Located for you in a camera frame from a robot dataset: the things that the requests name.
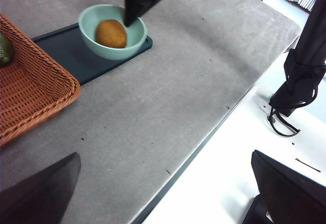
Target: brown fruit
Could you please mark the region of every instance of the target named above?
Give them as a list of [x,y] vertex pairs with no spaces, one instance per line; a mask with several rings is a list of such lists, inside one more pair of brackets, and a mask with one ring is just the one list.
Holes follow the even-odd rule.
[[96,42],[107,47],[123,48],[127,45],[127,32],[119,21],[103,20],[97,26]]

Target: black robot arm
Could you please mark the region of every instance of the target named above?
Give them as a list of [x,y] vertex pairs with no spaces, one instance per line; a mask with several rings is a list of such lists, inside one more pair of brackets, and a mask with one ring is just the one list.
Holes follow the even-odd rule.
[[273,125],[272,116],[276,114],[281,118],[280,114],[283,114],[288,117],[296,108],[306,106],[315,100],[318,85],[326,72],[325,60],[326,0],[316,0],[296,48],[290,50],[284,63],[286,82],[269,102],[272,109],[268,120],[278,134],[293,136],[299,132],[290,126],[294,134],[280,133]]

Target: white floor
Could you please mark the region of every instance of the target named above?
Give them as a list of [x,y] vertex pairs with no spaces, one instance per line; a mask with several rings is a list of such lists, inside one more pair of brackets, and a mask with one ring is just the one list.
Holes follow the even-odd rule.
[[251,168],[254,150],[326,186],[326,124],[296,110],[289,120],[302,130],[300,134],[278,136],[267,122],[269,94],[261,86],[248,92],[144,224],[241,224],[259,193]]

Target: floor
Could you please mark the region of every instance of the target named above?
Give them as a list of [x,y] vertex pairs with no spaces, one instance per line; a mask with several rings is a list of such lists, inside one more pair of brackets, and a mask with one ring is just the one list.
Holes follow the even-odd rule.
[[326,186],[326,124],[297,110],[289,120],[302,131],[293,138],[280,137],[266,119],[266,94],[270,90],[258,85],[246,94],[143,224],[241,224],[259,194],[251,167],[254,150]]
[[[263,2],[292,19],[301,29],[304,28],[309,16],[308,12],[287,0],[263,0]],[[276,91],[285,81],[283,64],[286,60],[286,56],[287,54],[282,54],[272,64],[271,68],[258,79],[257,83],[263,84]],[[304,107],[304,109],[326,123],[326,109],[323,109],[326,102],[326,77],[323,78],[318,88],[318,96],[316,100],[312,104]]]

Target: black cable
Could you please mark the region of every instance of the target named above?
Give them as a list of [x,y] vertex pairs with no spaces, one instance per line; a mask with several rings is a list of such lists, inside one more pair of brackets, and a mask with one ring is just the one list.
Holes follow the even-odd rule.
[[[269,121],[271,127],[273,128],[273,130],[274,130],[278,135],[280,135],[280,136],[285,136],[285,137],[291,137],[291,136],[295,136],[295,135],[297,135],[297,134],[300,132],[299,129],[296,129],[294,126],[292,126],[292,125],[291,125],[290,123],[288,123],[286,120],[284,120],[284,119],[282,118],[282,116],[280,115],[280,113],[278,113],[276,110],[275,110],[275,111],[273,111],[273,110],[274,110],[274,108],[271,108],[271,110],[270,110],[270,115],[269,115],[269,117],[268,117],[268,121]],[[276,127],[274,126],[274,123],[273,123],[273,115],[274,115],[274,114],[276,114],[277,118],[279,118],[279,120],[281,121],[281,123],[283,123],[285,126],[287,126],[288,128],[290,128],[291,130],[293,130],[294,133],[293,133],[293,134],[290,134],[290,135],[286,135],[286,134],[283,134],[283,133],[281,133],[280,131],[278,131],[278,130],[276,129]]]

